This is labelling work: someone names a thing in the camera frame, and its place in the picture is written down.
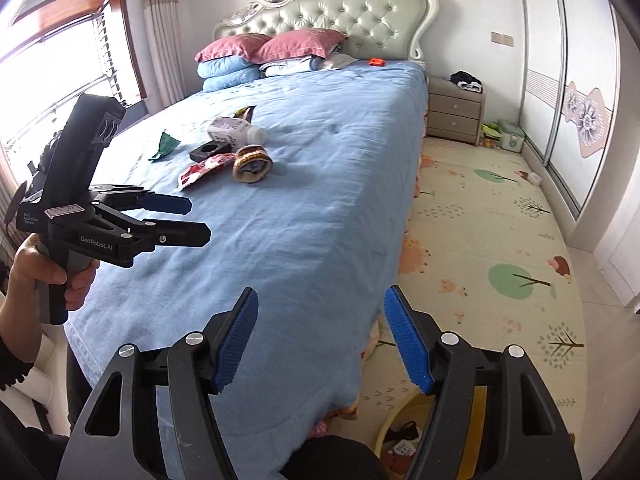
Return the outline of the person's left hand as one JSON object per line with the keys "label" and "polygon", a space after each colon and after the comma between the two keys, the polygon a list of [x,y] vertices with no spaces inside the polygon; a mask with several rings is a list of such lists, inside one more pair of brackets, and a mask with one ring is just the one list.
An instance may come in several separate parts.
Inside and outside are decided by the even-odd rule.
{"label": "person's left hand", "polygon": [[69,278],[62,266],[37,249],[39,237],[29,235],[15,254],[10,271],[7,300],[16,304],[36,304],[37,283],[65,286],[65,304],[67,311],[78,310],[85,302],[91,285],[96,278],[100,263],[92,259],[85,270]]}

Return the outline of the person's left forearm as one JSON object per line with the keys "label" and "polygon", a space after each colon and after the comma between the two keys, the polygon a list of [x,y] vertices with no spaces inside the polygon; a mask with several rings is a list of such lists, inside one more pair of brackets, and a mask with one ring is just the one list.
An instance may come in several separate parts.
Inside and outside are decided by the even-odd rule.
{"label": "person's left forearm", "polygon": [[12,283],[1,306],[1,390],[22,382],[34,367],[41,334],[36,286]]}

